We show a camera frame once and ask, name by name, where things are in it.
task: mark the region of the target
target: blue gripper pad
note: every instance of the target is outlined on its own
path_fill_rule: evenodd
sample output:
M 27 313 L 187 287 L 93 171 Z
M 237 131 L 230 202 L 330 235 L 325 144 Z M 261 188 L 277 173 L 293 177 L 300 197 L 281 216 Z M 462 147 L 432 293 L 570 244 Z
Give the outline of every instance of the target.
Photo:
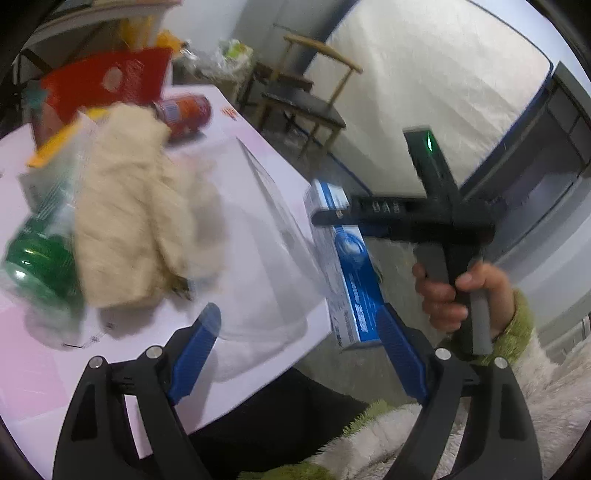
M 390 304 L 376 315 L 378 335 L 408 396 L 425 405 L 429 397 L 427 357 L 433 348 L 419 331 L 406 327 Z
M 222 325 L 220 309 L 217 305 L 208 303 L 199 315 L 199 320 L 197 330 L 173 366 L 172 382 L 167 393 L 172 405 L 176 405 L 181 398 L 186 397 L 193 390 L 220 331 Z

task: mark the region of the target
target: concrete floor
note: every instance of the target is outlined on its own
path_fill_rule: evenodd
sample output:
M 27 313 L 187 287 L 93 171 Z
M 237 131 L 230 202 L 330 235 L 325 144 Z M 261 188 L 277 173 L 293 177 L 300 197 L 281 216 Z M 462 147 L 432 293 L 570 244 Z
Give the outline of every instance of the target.
M 265 126 L 263 136 L 307 180 L 318 178 L 340 185 L 348 193 L 365 194 L 356 179 L 330 156 L 319 158 L 316 145 L 298 159 L 306 137 L 295 129 L 284 133 L 285 119 L 275 111 Z M 421 299 L 414 291 L 411 267 L 412 246 L 389 241 L 366 239 L 374 267 L 382 277 L 381 289 L 408 326 L 426 333 L 432 343 L 441 337 L 428 324 L 421 311 Z M 398 377 L 382 347 L 341 351 L 333 335 L 326 338 L 297 365 L 302 373 L 319 383 L 358 400 L 385 400 L 392 406 L 411 401 L 402 390 Z

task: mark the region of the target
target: gray grip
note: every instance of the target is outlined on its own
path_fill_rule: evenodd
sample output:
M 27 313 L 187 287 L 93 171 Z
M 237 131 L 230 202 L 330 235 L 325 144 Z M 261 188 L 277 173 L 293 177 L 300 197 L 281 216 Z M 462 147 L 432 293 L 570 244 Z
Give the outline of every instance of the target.
M 440 244 L 419 244 L 414 249 L 414 256 L 425 267 L 429 280 L 449 283 L 445 253 Z
M 451 283 L 447 272 L 445 253 L 440 244 L 420 244 L 414 249 L 417 261 L 425 267 L 427 277 L 440 283 Z M 486 290 L 476 290 L 469 295 L 468 318 L 457 332 L 462 350 L 471 355 L 492 353 L 491 314 Z
M 484 288 L 470 293 L 467 321 L 471 321 L 472 325 L 472 355 L 490 355 L 491 313 L 488 309 L 488 293 Z

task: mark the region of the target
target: toothpaste box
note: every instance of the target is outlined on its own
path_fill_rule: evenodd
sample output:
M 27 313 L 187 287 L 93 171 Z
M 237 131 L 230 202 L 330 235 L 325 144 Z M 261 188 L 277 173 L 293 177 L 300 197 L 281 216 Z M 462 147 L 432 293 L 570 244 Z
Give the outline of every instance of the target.
M 318 180 L 310 186 L 304 202 L 309 218 L 318 210 L 349 206 L 342 188 Z M 379 345 L 375 316 L 384 300 L 359 228 L 311 225 L 311 229 L 320 268 L 330 286 L 330 319 L 339 345 Z

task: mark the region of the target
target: white table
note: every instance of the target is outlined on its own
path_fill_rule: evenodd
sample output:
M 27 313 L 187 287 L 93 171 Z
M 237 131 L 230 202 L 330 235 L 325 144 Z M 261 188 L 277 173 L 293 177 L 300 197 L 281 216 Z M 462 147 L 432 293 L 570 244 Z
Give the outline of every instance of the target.
M 235 119 L 222 112 L 231 108 L 213 86 L 170 87 L 171 93 L 202 93 L 211 101 L 213 118 L 204 129 L 200 142 L 238 137 L 276 182 L 285 202 L 308 239 L 309 224 L 303 205 L 308 183 L 239 115 Z M 0 140 L 0 245 L 5 245 L 28 213 L 16 175 L 25 170 L 25 161 L 33 153 L 34 143 L 28 125 Z M 116 330 L 103 335 L 83 349 L 56 350 L 37 342 L 24 327 L 23 308 L 15 306 L 0 293 L 0 415 L 13 438 L 33 467 L 46 479 L 51 478 L 53 459 L 61 424 L 70 397 L 87 361 L 103 355 L 109 362 L 136 358 L 145 348 L 163 344 L 177 329 L 189 325 L 188 317 L 168 300 L 162 302 L 152 318 L 130 319 L 137 322 L 129 332 Z M 87 311 L 85 329 L 99 331 L 98 312 Z M 216 353 L 228 351 L 218 340 L 193 393 L 176 407 L 185 430 L 193 432 L 230 412 L 267 383 L 281 375 L 305 356 L 330 332 L 326 302 L 321 302 L 307 317 L 307 330 L 299 340 L 269 353 L 268 358 L 229 380 L 217 381 Z M 139 411 L 128 401 L 132 431 L 141 456 L 150 446 L 139 422 Z

